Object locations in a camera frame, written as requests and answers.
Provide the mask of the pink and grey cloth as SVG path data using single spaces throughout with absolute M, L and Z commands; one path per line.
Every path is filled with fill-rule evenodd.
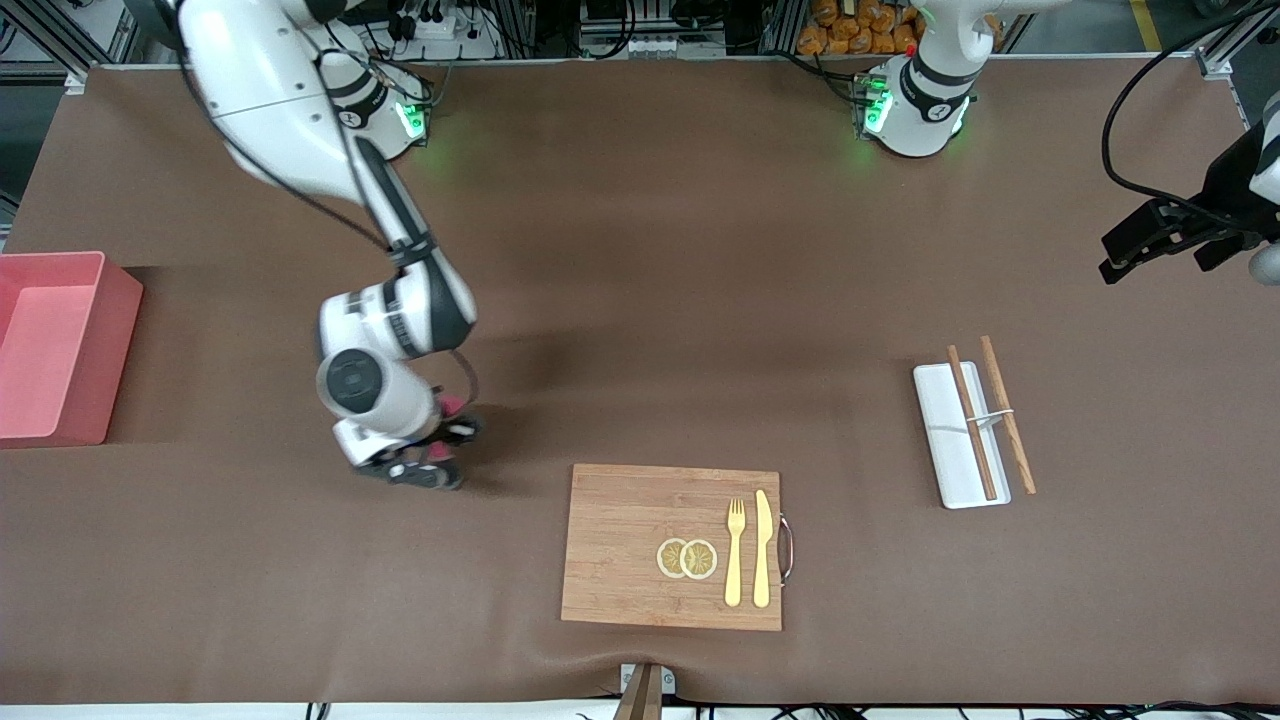
M 435 400 L 440 409 L 442 418 L 436 428 L 428 437 L 430 442 L 428 443 L 425 461 L 429 457 L 454 457 L 454 450 L 458 448 L 440 442 L 440 423 L 447 416 L 462 413 L 465 410 L 465 401 L 460 396 L 445 392 L 436 393 Z

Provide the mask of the wooden rod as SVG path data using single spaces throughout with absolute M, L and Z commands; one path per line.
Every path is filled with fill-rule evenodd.
M 1021 433 L 1018 427 L 1018 416 L 1014 414 L 1007 387 L 1004 380 L 1004 373 L 1001 370 L 993 342 L 988 334 L 983 334 L 980 337 L 980 348 L 983 352 L 983 363 L 992 386 L 997 413 L 1004 419 L 1007 442 L 1010 443 L 1010 448 L 1012 451 L 1023 489 L 1027 495 L 1037 495 L 1038 489 L 1036 479 L 1032 474 L 1025 445 L 1023 443 Z
M 995 501 L 997 497 L 995 482 L 986 455 L 986 445 L 980 436 L 978 418 L 972 401 L 972 395 L 969 392 L 969 384 L 966 382 L 963 361 L 960 359 L 957 347 L 955 345 L 948 345 L 946 348 L 946 354 L 947 354 L 948 366 L 954 377 L 955 388 L 957 391 L 959 402 L 963 410 L 966 433 L 970 439 L 972 450 L 975 457 L 975 464 L 979 471 L 983 493 L 986 500 Z

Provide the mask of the white rectangular tray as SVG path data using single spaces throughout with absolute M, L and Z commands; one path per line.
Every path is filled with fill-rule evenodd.
M 998 424 L 1006 413 L 987 401 L 980 372 L 973 361 L 961 361 L 972 411 L 965 415 L 947 363 L 915 366 L 913 378 L 925 427 L 934 478 L 942 505 L 948 510 L 978 509 L 1009 503 L 1011 493 L 1004 460 L 998 448 Z M 995 492 L 986 496 L 980 464 L 970 437 L 977 428 L 986 452 L 987 468 Z

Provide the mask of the yellow plastic fork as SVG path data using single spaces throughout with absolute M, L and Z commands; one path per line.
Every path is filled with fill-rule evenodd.
M 726 527 L 730 533 L 730 550 L 724 577 L 724 603 L 736 609 L 742 602 L 742 564 L 741 538 L 746 528 L 745 502 L 732 498 L 727 509 Z

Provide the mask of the yellow plastic knife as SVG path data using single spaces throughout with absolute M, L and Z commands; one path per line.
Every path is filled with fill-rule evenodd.
M 753 578 L 751 601 L 756 609 L 765 609 L 771 605 L 771 542 L 774 538 L 774 514 L 769 497 L 763 489 L 755 491 L 756 510 L 756 556 Z

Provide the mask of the orange snack packets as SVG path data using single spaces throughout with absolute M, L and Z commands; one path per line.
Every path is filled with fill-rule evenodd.
M 795 53 L 819 55 L 909 55 L 929 18 L 909 0 L 809 0 Z

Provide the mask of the pink plastic bin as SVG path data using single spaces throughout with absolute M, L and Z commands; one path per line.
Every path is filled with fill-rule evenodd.
M 0 254 L 0 450 L 106 439 L 143 291 L 100 251 Z

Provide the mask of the white power strip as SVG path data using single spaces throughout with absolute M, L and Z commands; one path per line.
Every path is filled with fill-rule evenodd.
M 497 17 L 474 0 L 404 0 L 388 26 L 393 58 L 406 61 L 497 60 L 508 56 Z

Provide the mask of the aluminium frame post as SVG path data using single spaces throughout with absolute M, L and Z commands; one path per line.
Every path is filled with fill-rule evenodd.
M 1262 32 L 1258 27 L 1233 27 L 1206 35 L 1196 45 L 1196 60 L 1204 79 L 1226 79 L 1231 59 Z
M 0 0 L 0 87 L 83 91 L 101 47 L 60 0 Z

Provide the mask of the metal table edge bracket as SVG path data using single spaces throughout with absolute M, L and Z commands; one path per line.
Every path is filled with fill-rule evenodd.
M 675 671 L 659 664 L 623 664 L 620 693 L 613 720 L 662 720 L 664 700 L 676 693 Z

